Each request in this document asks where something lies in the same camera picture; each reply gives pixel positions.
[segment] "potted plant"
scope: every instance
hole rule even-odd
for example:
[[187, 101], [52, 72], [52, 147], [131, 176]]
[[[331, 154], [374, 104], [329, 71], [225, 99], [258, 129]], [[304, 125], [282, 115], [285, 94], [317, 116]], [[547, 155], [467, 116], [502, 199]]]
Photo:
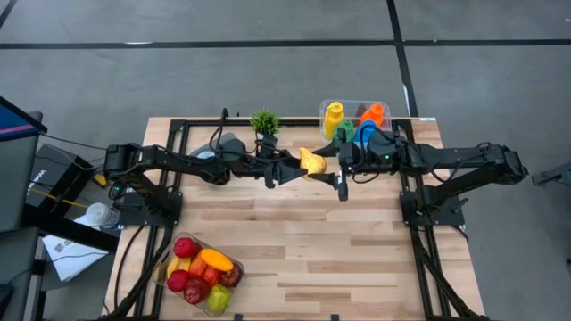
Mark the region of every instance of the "potted plant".
[[250, 124], [256, 132], [256, 137], [262, 139], [264, 136], [273, 136], [279, 128], [279, 117], [275, 112], [262, 108], [252, 115]]

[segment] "clear plastic bin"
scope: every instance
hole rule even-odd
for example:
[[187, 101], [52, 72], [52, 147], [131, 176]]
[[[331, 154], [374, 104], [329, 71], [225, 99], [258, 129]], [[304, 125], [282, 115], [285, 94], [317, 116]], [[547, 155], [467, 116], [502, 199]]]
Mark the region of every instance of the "clear plastic bin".
[[349, 119], [353, 122], [353, 130], [357, 131], [357, 127], [360, 123], [360, 118], [368, 110], [373, 103], [381, 103], [383, 105], [383, 123], [380, 128], [385, 131], [392, 131], [393, 126], [391, 125], [391, 111], [389, 105], [383, 102], [373, 102], [373, 101], [352, 101], [352, 100], [324, 100], [319, 105], [319, 133], [323, 138], [324, 142], [330, 142], [324, 134], [325, 130], [325, 114], [327, 112], [327, 106], [331, 103], [339, 102], [343, 105], [343, 113], [345, 114], [345, 119]]
[[[160, 286], [164, 286], [168, 291], [170, 291], [169, 287], [167, 286], [167, 267], [169, 266], [169, 263], [172, 259], [174, 259], [175, 257], [175, 253], [173, 251], [174, 248], [174, 244], [175, 242], [181, 238], [181, 237], [190, 237], [192, 238], [195, 242], [199, 243], [203, 249], [214, 249], [217, 250], [216, 248], [211, 247], [210, 245], [208, 245], [207, 243], [202, 242], [201, 240], [197, 239], [196, 237], [190, 235], [189, 233], [179, 233], [174, 240], [169, 244], [169, 246], [167, 247], [167, 249], [165, 250], [165, 252], [161, 255], [161, 258], [159, 259], [159, 263], [157, 263], [156, 267], [154, 267], [153, 269], [153, 280]], [[228, 305], [221, 311], [212, 311], [210, 309], [208, 309], [208, 306], [206, 304], [207, 299], [204, 299], [200, 302], [198, 302], [197, 304], [191, 304], [188, 303], [189, 305], [195, 306], [199, 309], [201, 309], [202, 311], [204, 311], [204, 313], [206, 313], [209, 317], [219, 317], [221, 315], [224, 314], [224, 311], [226, 311], [226, 309], [228, 308], [228, 306], [230, 305], [230, 303], [232, 302], [232, 300], [234, 299], [234, 294], [236, 293], [236, 290], [238, 288], [238, 286], [244, 281], [244, 275], [245, 275], [245, 270], [244, 270], [244, 265], [242, 265], [242, 263], [240, 263], [239, 261], [232, 259], [231, 257], [229, 257], [228, 255], [226, 255], [229, 259], [232, 260], [232, 262], [234, 264], [237, 264], [241, 269], [242, 269], [242, 276], [240, 278], [240, 281], [238, 282], [238, 284], [236, 285], [236, 287], [234, 288], [230, 288], [228, 287], [228, 289], [232, 292], [232, 297], [230, 298], [230, 301], [228, 302]], [[183, 294], [183, 292], [174, 292], [178, 297], [180, 297], [181, 300], [183, 300], [184, 302], [186, 302], [185, 300], [185, 296]]]

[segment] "yellow wire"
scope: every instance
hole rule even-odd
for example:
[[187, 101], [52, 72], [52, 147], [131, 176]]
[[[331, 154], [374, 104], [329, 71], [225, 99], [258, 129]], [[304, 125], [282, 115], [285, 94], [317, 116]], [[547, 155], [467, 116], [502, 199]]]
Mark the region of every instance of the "yellow wire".
[[[40, 195], [44, 195], [45, 197], [51, 198], [52, 200], [57, 199], [55, 196], [51, 195], [50, 193], [46, 193], [46, 192], [44, 192], [44, 191], [37, 190], [36, 188], [30, 188], [30, 191], [32, 191], [32, 192], [34, 192], [34, 193], [38, 193], [38, 194], [40, 194]], [[87, 208], [87, 205], [79, 204], [79, 203], [77, 203], [77, 202], [72, 202], [72, 201], [68, 201], [68, 200], [63, 200], [62, 202], [68, 203], [69, 205], [73, 205], [73, 206], [77, 206], [77, 207], [80, 207], [80, 208], [84, 208], [84, 209]]]

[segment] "yellow object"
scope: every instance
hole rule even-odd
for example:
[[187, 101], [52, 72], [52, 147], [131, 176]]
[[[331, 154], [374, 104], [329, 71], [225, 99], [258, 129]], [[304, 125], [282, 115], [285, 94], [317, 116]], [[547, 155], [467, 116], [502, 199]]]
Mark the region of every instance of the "yellow object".
[[327, 111], [325, 112], [325, 119], [323, 120], [323, 136], [331, 140], [335, 135], [335, 128], [341, 120], [345, 118], [343, 112], [343, 105], [339, 102], [333, 102], [327, 106]]
[[[300, 167], [307, 169], [308, 174], [322, 174], [327, 169], [327, 162], [325, 158], [310, 152], [307, 148], [300, 147]], [[313, 180], [307, 175], [304, 175], [303, 178], [309, 181]]]
[[216, 268], [218, 271], [231, 271], [234, 268], [234, 263], [226, 255], [222, 254], [220, 251], [213, 249], [202, 249], [200, 251], [200, 257], [206, 264]]
[[169, 266], [167, 267], [167, 278], [170, 277], [170, 274], [178, 269], [184, 269], [188, 271], [190, 268], [190, 258], [179, 258], [175, 255], [174, 259], [169, 262]]
[[105, 175], [103, 175], [103, 174], [93, 175], [93, 180], [94, 180], [94, 182], [96, 182], [101, 187], [107, 186], [107, 179], [105, 178]]
[[[52, 200], [57, 200], [57, 197], [51, 195], [50, 193], [46, 193], [46, 192], [44, 192], [44, 191], [37, 190], [36, 188], [30, 188], [29, 190], [30, 190], [31, 192], [38, 193], [38, 194], [40, 194], [40, 195], [44, 195], [44, 196], [47, 197], [47, 198], [51, 198]], [[73, 206], [77, 206], [77, 207], [80, 207], [80, 208], [84, 208], [84, 209], [87, 208], [87, 205], [79, 204], [79, 203], [77, 203], [77, 202], [72, 202], [72, 201], [68, 201], [68, 200], [63, 200], [62, 202], [68, 203], [69, 205], [73, 205]]]

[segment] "desk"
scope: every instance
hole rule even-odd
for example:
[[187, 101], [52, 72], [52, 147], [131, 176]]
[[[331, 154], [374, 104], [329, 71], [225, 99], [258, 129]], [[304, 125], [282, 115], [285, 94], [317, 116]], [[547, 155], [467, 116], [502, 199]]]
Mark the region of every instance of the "desk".
[[[170, 121], [149, 119], [144, 145], [165, 145]], [[417, 143], [442, 147], [435, 121], [413, 119], [411, 124]], [[186, 151], [206, 144], [214, 129], [190, 127]], [[243, 140], [247, 150], [253, 148], [251, 128], [224, 130]], [[317, 127], [281, 128], [277, 137], [278, 147], [288, 148], [294, 156], [299, 156], [299, 147], [323, 145]], [[177, 137], [175, 151], [179, 141]], [[336, 169], [336, 161], [327, 161], [329, 171]], [[159, 181], [159, 171], [147, 173]], [[425, 182], [437, 184], [432, 177], [425, 177]], [[183, 176], [184, 207], [174, 235], [194, 234], [244, 264], [246, 277], [222, 318], [240, 313], [246, 320], [329, 319], [331, 314], [341, 319], [424, 319], [410, 231], [401, 218], [400, 191], [399, 175], [381, 175], [366, 185], [350, 182], [347, 202], [339, 202], [330, 186], [303, 179], [268, 190], [263, 180], [251, 178], [233, 177], [225, 186], [214, 186]], [[121, 233], [105, 298], [109, 307], [120, 259], [136, 229]], [[445, 276], [468, 306], [483, 314], [466, 240], [447, 226], [437, 227], [435, 233]], [[128, 253], [120, 300], [140, 276], [147, 236], [148, 227]], [[429, 280], [437, 313], [436, 290]], [[153, 281], [150, 284], [144, 315], [150, 313], [153, 301]], [[205, 315], [164, 292], [160, 319], [199, 317]]]

